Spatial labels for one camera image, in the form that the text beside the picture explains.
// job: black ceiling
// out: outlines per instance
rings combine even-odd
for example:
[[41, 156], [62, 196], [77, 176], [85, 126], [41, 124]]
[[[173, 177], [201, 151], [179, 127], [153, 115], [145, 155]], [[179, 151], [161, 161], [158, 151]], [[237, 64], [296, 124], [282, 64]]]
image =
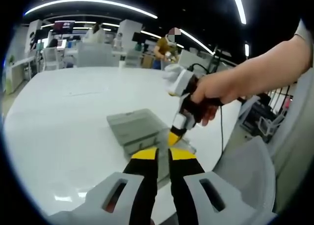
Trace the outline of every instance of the black ceiling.
[[[143, 23], [148, 32], [165, 35], [170, 28], [186, 30], [206, 46], [215, 45], [228, 51], [233, 62], [245, 60], [244, 43], [250, 45], [250, 57], [258, 56], [283, 40], [289, 39], [295, 31], [299, 17], [294, 0], [242, 0], [247, 24], [240, 21], [235, 0], [112, 0], [143, 9], [158, 16], [158, 19], [116, 6], [72, 2], [42, 8], [24, 18], [24, 22], [34, 19], [69, 14], [94, 14], [132, 19]], [[35, 1], [34, 5], [44, 3]], [[74, 20], [96, 21], [97, 18], [80, 16]], [[98, 20], [118, 24], [113, 18]], [[203, 50], [194, 42], [181, 36], [179, 43]]]

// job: gray fabric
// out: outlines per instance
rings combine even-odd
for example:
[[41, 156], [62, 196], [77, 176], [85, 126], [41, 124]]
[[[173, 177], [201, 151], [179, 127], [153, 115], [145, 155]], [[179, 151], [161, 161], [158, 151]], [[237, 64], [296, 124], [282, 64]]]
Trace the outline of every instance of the gray fabric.
[[313, 61], [313, 37], [312, 37], [311, 32], [306, 29], [302, 20], [300, 20], [299, 26], [296, 29], [294, 34], [302, 37], [306, 41], [306, 43], [309, 45], [309, 47], [311, 48], [311, 52], [312, 52], [311, 60]]

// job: yellow tip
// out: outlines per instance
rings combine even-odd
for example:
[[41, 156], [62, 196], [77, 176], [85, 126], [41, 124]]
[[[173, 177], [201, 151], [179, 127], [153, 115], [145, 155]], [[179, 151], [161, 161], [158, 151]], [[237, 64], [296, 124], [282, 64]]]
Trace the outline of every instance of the yellow tip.
[[180, 140], [180, 137], [175, 135], [173, 132], [169, 133], [169, 138], [168, 138], [168, 145], [173, 146]]

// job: floor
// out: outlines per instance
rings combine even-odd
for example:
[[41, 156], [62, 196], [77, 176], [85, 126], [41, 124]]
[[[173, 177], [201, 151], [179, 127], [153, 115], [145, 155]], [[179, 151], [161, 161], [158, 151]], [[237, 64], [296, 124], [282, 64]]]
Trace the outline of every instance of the floor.
[[[19, 93], [22, 91], [24, 86], [27, 84], [27, 82], [23, 82], [17, 90], [9, 95], [4, 94], [2, 97], [2, 113], [3, 116], [6, 117], [7, 113], [9, 112], [9, 109], [11, 108], [15, 98], [19, 95]], [[240, 126], [236, 125], [234, 128], [234, 131], [232, 132], [229, 142], [226, 146], [226, 151], [235, 149], [242, 144], [244, 144], [248, 139], [246, 136], [249, 136], [249, 134], [243, 130]], [[177, 215], [170, 217], [165, 222], [163, 222], [161, 225], [178, 225], [177, 221]]]

